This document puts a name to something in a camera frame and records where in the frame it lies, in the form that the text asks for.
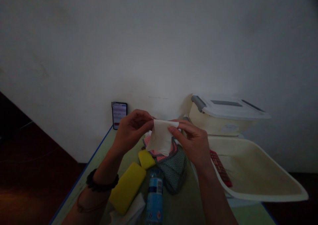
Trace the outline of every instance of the person's right hand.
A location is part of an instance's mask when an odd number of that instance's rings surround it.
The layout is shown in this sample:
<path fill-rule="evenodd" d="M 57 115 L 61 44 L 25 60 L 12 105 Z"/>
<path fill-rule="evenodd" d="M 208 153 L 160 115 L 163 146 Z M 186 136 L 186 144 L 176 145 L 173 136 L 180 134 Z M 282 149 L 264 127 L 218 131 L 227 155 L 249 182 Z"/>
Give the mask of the person's right hand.
<path fill-rule="evenodd" d="M 179 122 L 178 128 L 185 131 L 186 137 L 173 126 L 169 127 L 168 130 L 181 143 L 183 150 L 196 169 L 203 170 L 204 168 L 211 167 L 210 148 L 206 131 L 186 120 L 172 121 Z"/>

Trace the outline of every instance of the smartphone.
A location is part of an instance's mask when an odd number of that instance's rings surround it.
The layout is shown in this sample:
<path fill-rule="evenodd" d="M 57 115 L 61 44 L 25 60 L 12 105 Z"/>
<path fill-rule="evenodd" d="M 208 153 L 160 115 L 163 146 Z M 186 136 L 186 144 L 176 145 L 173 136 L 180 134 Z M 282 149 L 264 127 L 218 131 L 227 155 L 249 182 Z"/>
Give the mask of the smartphone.
<path fill-rule="evenodd" d="M 117 130 L 119 127 L 119 122 L 124 118 L 127 113 L 127 103 L 112 102 L 112 112 L 113 112 L 113 128 Z"/>

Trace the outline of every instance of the dark floor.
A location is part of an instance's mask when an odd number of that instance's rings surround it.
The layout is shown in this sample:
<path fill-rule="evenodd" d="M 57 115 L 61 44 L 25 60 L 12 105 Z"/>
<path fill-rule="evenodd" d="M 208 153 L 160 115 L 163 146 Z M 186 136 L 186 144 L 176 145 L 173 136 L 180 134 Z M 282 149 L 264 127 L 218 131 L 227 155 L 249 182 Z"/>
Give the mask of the dark floor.
<path fill-rule="evenodd" d="M 0 145 L 0 224 L 48 224 L 84 166 L 34 123 L 17 132 Z M 265 203 L 268 211 L 278 224 L 318 224 L 318 174 L 291 174 L 309 200 Z"/>
<path fill-rule="evenodd" d="M 309 200 L 264 203 L 278 224 L 318 224 L 318 174 L 290 173 L 307 191 Z"/>

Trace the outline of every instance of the phone screen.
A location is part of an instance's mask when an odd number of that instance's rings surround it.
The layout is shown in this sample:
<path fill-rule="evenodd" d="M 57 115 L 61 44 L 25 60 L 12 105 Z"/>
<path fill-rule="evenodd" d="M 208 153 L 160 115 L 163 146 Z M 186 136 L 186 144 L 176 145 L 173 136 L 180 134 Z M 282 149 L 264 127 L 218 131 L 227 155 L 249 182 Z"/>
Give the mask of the phone screen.
<path fill-rule="evenodd" d="M 127 115 L 127 105 L 122 103 L 115 103 L 113 105 L 113 127 L 115 130 L 119 127 L 119 122 Z"/>

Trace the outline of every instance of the white plastic basin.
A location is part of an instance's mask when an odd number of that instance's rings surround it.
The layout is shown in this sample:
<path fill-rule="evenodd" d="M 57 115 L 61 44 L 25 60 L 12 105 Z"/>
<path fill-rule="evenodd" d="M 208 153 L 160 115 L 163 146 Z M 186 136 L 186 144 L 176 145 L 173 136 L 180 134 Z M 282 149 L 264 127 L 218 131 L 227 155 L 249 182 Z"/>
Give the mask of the white plastic basin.
<path fill-rule="evenodd" d="M 232 181 L 233 187 L 228 188 L 217 173 L 224 190 L 231 196 L 264 202 L 308 199 L 301 184 L 254 142 L 217 136 L 210 136 L 208 139 L 210 149 L 219 155 Z"/>

